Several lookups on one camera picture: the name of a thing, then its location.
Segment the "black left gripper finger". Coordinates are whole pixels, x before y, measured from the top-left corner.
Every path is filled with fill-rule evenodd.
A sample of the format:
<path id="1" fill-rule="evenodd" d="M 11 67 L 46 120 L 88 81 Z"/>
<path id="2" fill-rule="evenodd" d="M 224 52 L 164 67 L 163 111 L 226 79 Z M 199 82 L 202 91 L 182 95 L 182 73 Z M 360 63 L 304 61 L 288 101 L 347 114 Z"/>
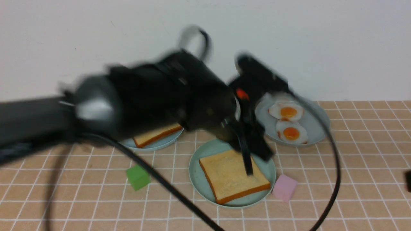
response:
<path id="1" fill-rule="evenodd" d="M 265 129 L 259 122 L 245 124 L 246 141 L 251 153 L 263 161 L 270 161 L 274 152 L 266 143 L 264 135 Z"/>
<path id="2" fill-rule="evenodd" d="M 246 138 L 245 131 L 240 123 L 230 123 L 230 130 L 233 133 L 230 146 L 241 153 L 247 176 L 253 175 L 251 152 Z"/>

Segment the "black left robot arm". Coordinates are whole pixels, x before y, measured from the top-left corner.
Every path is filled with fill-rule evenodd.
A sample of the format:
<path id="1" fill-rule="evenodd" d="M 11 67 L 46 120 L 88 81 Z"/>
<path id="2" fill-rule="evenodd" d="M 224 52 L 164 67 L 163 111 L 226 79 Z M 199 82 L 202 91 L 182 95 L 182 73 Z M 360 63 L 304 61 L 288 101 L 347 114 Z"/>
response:
<path id="1" fill-rule="evenodd" d="M 255 118 L 256 89 L 244 74 L 224 83 L 184 50 L 135 67 L 112 66 L 62 96 L 1 103 L 1 163 L 76 143 L 83 133 L 123 141 L 173 124 L 205 130 L 238 152 L 246 145 L 268 161 L 273 151 Z"/>

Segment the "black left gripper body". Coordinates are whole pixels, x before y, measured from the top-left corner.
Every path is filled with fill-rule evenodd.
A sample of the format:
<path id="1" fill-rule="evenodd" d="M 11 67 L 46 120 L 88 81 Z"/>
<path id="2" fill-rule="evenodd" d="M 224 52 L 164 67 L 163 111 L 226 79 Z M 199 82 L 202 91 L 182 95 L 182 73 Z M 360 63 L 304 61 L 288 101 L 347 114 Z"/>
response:
<path id="1" fill-rule="evenodd" d="M 185 51 L 155 63 L 109 68 L 122 107 L 114 135 L 123 140 L 178 123 L 188 131 L 205 130 L 223 141 L 234 139 L 225 120 L 235 120 L 233 90 L 202 61 Z"/>

